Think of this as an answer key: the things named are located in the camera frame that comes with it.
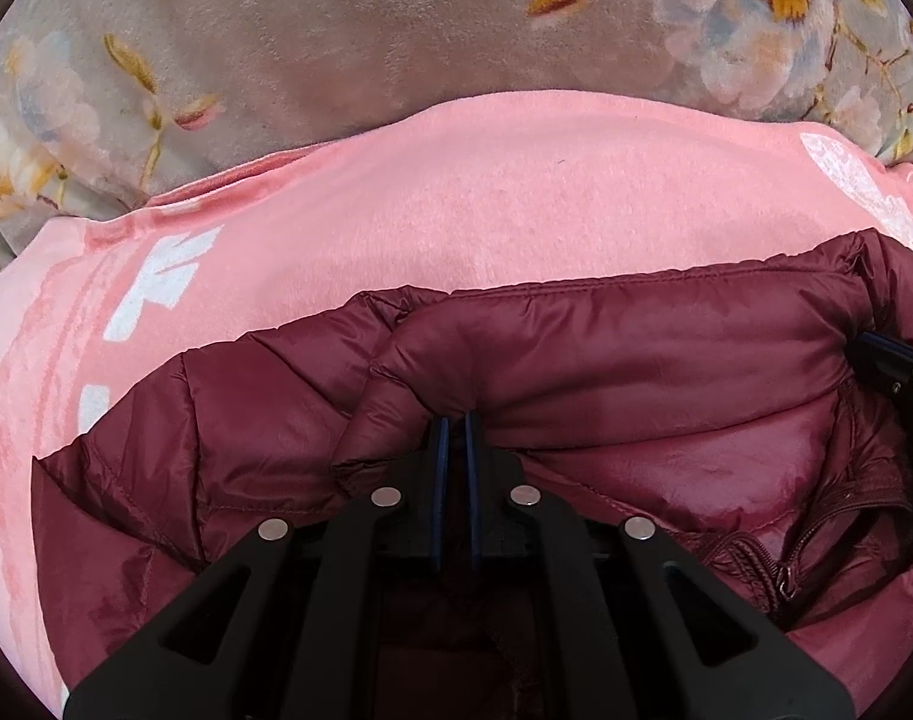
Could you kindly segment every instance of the pink blanket fold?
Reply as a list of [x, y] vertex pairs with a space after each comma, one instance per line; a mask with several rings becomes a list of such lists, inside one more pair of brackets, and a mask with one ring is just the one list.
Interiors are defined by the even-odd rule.
[[[31, 457], [87, 430], [178, 351], [359, 290], [685, 269], [798, 253], [871, 226], [913, 249], [912, 167], [885, 170], [817, 124], [578, 92], [447, 103], [109, 223], [52, 220], [0, 277], [0, 644], [59, 713], [36, 595]], [[885, 592], [913, 596], [913, 567]], [[850, 610], [854, 639], [826, 664], [844, 680], [877, 603]], [[904, 623], [878, 645], [879, 673], [854, 680], [869, 685], [860, 707], [911, 651], [913, 619]]]

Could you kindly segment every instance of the floral blanket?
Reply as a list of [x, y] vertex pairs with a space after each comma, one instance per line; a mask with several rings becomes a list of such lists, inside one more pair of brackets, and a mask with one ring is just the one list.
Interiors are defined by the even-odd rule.
[[0, 26], [0, 266], [271, 151], [441, 100], [594, 90], [834, 127], [913, 163], [899, 0], [18, 0]]

